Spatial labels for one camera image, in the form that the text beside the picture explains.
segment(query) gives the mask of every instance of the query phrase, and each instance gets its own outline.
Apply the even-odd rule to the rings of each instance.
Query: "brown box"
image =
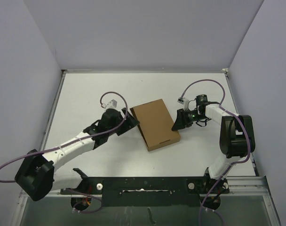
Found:
[[[138,128],[149,152],[180,141],[179,132],[171,131],[174,122],[162,99],[135,106],[130,110],[140,121]]]

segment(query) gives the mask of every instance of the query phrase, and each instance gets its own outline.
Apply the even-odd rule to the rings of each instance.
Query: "wire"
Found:
[[[213,191],[213,189],[217,186],[217,184],[219,183],[219,181],[224,177],[224,175],[226,175],[226,174],[229,172],[229,170],[231,169],[231,167],[232,167],[233,165],[235,165],[235,164],[237,164],[237,163],[245,163],[245,162],[247,162],[247,161],[250,159],[250,157],[251,157],[251,144],[250,144],[250,140],[249,140],[249,138],[248,138],[248,134],[247,134],[246,128],[244,127],[243,123],[241,122],[241,120],[239,119],[238,116],[236,116],[236,115],[233,114],[232,112],[227,111],[225,108],[222,107],[222,103],[223,103],[223,101],[224,101],[224,99],[225,99],[226,92],[225,92],[223,86],[222,86],[219,82],[217,82],[217,81],[215,81],[215,80],[212,80],[212,79],[202,79],[202,80],[195,81],[195,82],[191,83],[191,84],[184,90],[184,92],[183,92],[183,94],[181,95],[181,97],[183,97],[183,96],[185,95],[187,89],[189,89],[190,86],[192,86],[193,84],[196,84],[196,83],[198,83],[198,82],[201,82],[201,81],[212,81],[212,82],[215,82],[216,84],[218,84],[218,85],[222,88],[223,96],[222,96],[222,100],[221,100],[220,103],[219,103],[219,108],[222,109],[223,111],[225,111],[226,113],[228,113],[229,115],[235,117],[235,119],[236,119],[236,120],[238,121],[238,123],[240,124],[240,126],[241,126],[241,128],[242,128],[242,131],[243,131],[243,133],[244,133],[244,135],[245,135],[245,138],[246,138],[247,156],[246,156],[246,158],[245,158],[244,160],[242,160],[242,161],[234,161],[234,162],[232,162],[232,163],[228,166],[228,168],[225,170],[225,172],[218,178],[218,180],[217,180],[217,181],[214,183],[214,185],[210,188],[210,190],[208,191],[208,193],[205,195],[205,198],[204,198],[204,200],[202,201],[202,203],[201,203],[201,205],[200,205],[200,208],[199,208],[199,226],[201,226],[201,211],[202,211],[202,208],[204,208],[204,203],[205,203],[206,199],[209,197],[209,195],[211,194],[211,192]],[[222,220],[222,223],[223,223],[223,225],[224,225],[224,220],[223,220],[222,216],[221,216],[217,211],[215,211],[215,210],[212,210],[212,211],[215,212],[215,213],[220,217],[220,219]]]
[[[69,146],[69,145],[72,145],[72,144],[74,144],[74,143],[76,143],[76,142],[79,142],[79,140],[85,140],[85,139],[89,139],[89,138],[91,138],[91,137],[96,137],[96,136],[99,136],[99,135],[103,135],[103,134],[106,134],[106,133],[110,133],[110,132],[116,130],[117,128],[119,128],[119,127],[123,124],[123,122],[126,120],[126,117],[127,117],[127,114],[128,114],[128,105],[127,105],[127,102],[126,102],[125,98],[124,98],[121,94],[119,94],[119,93],[117,93],[117,92],[114,92],[114,91],[106,92],[106,93],[104,93],[104,94],[100,97],[100,104],[102,105],[102,99],[103,99],[103,97],[104,97],[105,95],[107,95],[107,94],[110,94],[110,93],[116,94],[116,95],[118,95],[119,97],[121,97],[122,100],[124,101],[124,104],[125,104],[126,113],[125,113],[125,115],[124,115],[124,117],[123,117],[123,120],[119,123],[119,125],[117,125],[116,127],[112,128],[112,129],[109,129],[109,130],[107,130],[107,131],[104,131],[104,132],[100,132],[100,133],[96,133],[96,134],[89,135],[89,136],[86,136],[86,137],[81,137],[81,138],[79,138],[79,139],[75,139],[75,140],[73,140],[73,141],[71,141],[71,142],[69,142],[69,143],[66,143],[66,144],[64,144],[64,145],[61,145],[62,148],[63,148],[63,147],[67,147],[67,146]],[[8,162],[2,164],[2,165],[0,166],[0,170],[1,170],[2,168],[4,168],[4,167],[8,166],[9,164],[12,164],[13,162],[16,162],[16,161],[18,161],[18,160],[20,160],[20,159],[24,159],[24,158],[27,158],[27,157],[30,157],[30,156],[41,155],[41,154],[48,153],[48,152],[53,152],[53,151],[56,151],[56,150],[59,150],[59,149],[60,149],[60,147],[58,146],[58,147],[54,147],[54,148],[51,148],[51,149],[47,149],[47,150],[43,150],[43,151],[39,151],[39,152],[34,152],[34,153],[22,155],[22,156],[20,156],[20,157],[17,157],[17,158],[15,158],[15,159],[12,159],[12,160],[10,160],[10,161],[8,161]],[[15,183],[15,181],[14,181],[14,180],[0,180],[0,183]]]
[[[96,209],[96,210],[79,211],[79,213],[96,213],[96,212],[98,212],[99,210],[101,210],[101,208],[102,208],[102,200],[101,200],[101,199],[98,199],[97,197],[92,196],[92,195],[90,195],[90,194],[84,194],[84,193],[81,193],[81,192],[74,191],[73,189],[67,188],[66,190],[69,191],[69,192],[72,192],[72,193],[74,193],[74,194],[80,194],[80,195],[83,195],[83,196],[86,196],[86,197],[90,197],[90,198],[92,198],[92,199],[98,200],[98,201],[101,203],[100,207],[99,207],[98,209]],[[81,204],[81,203],[82,203],[82,202],[76,203],[76,204],[73,206],[73,208],[76,208],[76,206],[77,206],[78,204]]]

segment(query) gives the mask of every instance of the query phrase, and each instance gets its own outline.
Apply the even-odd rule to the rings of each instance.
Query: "gray wall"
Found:
[[[24,1],[62,69],[192,72],[230,66],[263,0]]]
[[[0,0],[0,165],[39,148],[61,71],[22,0]],[[18,165],[0,172],[13,179]],[[0,184],[0,226],[21,188]]]
[[[230,67],[240,113],[254,122],[257,167],[286,226],[286,0],[265,0]]]

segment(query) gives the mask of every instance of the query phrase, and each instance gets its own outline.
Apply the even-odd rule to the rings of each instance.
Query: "white table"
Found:
[[[57,146],[73,138],[84,128],[100,119],[104,109],[99,98],[106,91],[116,91],[127,100],[128,106],[136,106],[162,98],[175,120],[176,110],[183,106],[178,97],[192,82],[213,79],[226,90],[223,106],[235,112],[230,90],[223,73],[68,73],[59,96],[46,148]],[[185,97],[194,99],[206,94],[209,101],[220,102],[221,88],[213,82],[193,85]],[[108,95],[104,102],[123,101]],[[220,126],[214,121],[201,128],[193,125],[180,130],[181,141],[148,152],[143,138],[134,128],[120,137],[113,135],[99,148],[85,153],[62,166],[58,171],[80,168],[90,177],[168,177],[203,176],[218,154]],[[229,176],[255,176],[251,161],[233,167]]]

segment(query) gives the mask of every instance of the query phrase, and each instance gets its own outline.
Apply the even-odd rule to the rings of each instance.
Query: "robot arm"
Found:
[[[77,188],[84,178],[81,170],[71,169],[70,172],[61,174],[56,174],[56,171],[75,157],[106,143],[109,136],[114,133],[120,136],[139,124],[139,121],[131,116],[130,113],[127,113],[125,108],[122,109],[122,112],[126,115],[124,120],[120,111],[116,110],[116,105],[117,102],[115,100],[109,102],[107,106],[104,106],[105,112],[100,120],[85,128],[73,139],[59,145],[58,150],[25,158],[15,176],[15,181],[34,201],[42,199],[51,190]],[[124,122],[120,127],[106,133],[119,125],[123,120]],[[91,139],[81,139],[102,132],[105,133],[94,136]]]
[[[206,95],[196,97],[196,108],[189,109],[189,100],[179,98],[178,102],[184,105],[183,109],[177,110],[177,118],[172,130],[179,130],[190,127],[194,122],[205,123],[213,120],[221,126],[219,145],[221,154],[216,158],[214,163],[207,168],[211,179],[217,180],[230,166],[232,162],[239,161],[247,155],[247,144],[242,129],[235,119],[219,107],[218,102],[209,102]],[[251,152],[255,150],[255,139],[252,118],[249,115],[238,115],[248,133]]]

